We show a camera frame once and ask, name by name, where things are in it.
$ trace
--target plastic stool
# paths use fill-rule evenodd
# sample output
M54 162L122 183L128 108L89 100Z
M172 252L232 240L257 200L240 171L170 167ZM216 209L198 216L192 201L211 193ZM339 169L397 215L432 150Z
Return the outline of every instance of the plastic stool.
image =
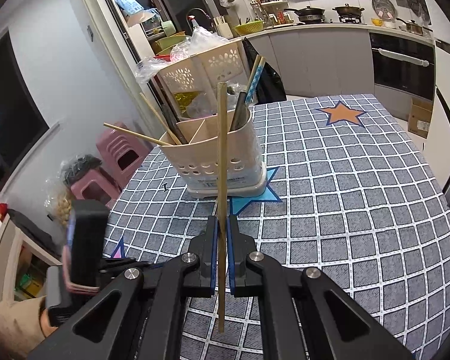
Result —
M127 128L121 122L114 125ZM125 188L135 171L142 166L145 157L152 151L152 145L132 135L108 130L100 136L97 149L118 185Z
M102 202L108 208L120 196L114 180L102 168L91 169L79 181L72 185L73 194L77 199L94 199Z

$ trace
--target cooking pot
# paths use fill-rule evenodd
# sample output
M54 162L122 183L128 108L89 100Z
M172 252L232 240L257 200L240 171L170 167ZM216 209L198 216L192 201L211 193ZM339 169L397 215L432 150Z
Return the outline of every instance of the cooking pot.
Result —
M320 8L311 8L310 6L307 6L303 9L293 9L293 8L287 8L284 9L284 11L292 11L295 12L297 16L310 16L310 15L323 15L325 12L325 9Z
M422 28L422 26L416 24L415 20L405 21L405 20L400 19L399 17L397 17L397 20L406 24L407 32L413 33L415 35L423 36L423 28Z
M337 11L340 16L362 16L362 11L364 11L365 8L351 7L348 4L345 4L344 7L335 7L333 10Z

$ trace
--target oven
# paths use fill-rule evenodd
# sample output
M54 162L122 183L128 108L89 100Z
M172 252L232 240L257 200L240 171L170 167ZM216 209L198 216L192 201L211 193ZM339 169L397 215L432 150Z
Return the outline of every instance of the oven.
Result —
M375 83L433 100L433 47L382 33L370 33Z

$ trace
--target tablecloth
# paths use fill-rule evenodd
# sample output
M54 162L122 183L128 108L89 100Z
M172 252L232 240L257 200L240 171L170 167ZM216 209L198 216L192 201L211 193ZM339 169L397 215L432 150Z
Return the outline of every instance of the tablecloth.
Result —
M339 103L360 111L358 123L333 123L323 109ZM429 359L450 330L450 210L420 151L373 95L251 111L277 198L234 200L240 231L286 266L323 269L417 359ZM156 147L111 211L104 253L122 239L127 256L166 261L187 250L215 209L215 199L187 193ZM189 299L180 358L263 358L256 299L227 293L224 334L217 308L216 296Z

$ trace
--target metal bolt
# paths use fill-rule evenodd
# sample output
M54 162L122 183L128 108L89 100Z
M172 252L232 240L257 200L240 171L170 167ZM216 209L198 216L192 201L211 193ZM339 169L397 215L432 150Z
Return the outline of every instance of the metal bolt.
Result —
M194 253L184 253L182 255L182 261L184 263L192 263L197 259L197 256Z
M252 261L262 261L265 257L261 251L253 251L248 256Z
M320 272L320 269L315 268L315 267L307 268L307 270L305 271L305 273L307 274L307 276L308 276L310 279L316 279L316 278L319 278L320 275L322 274L322 273Z
M137 268L128 268L125 271L125 277L128 280L136 279L136 278L138 278L138 275L140 275L140 271Z

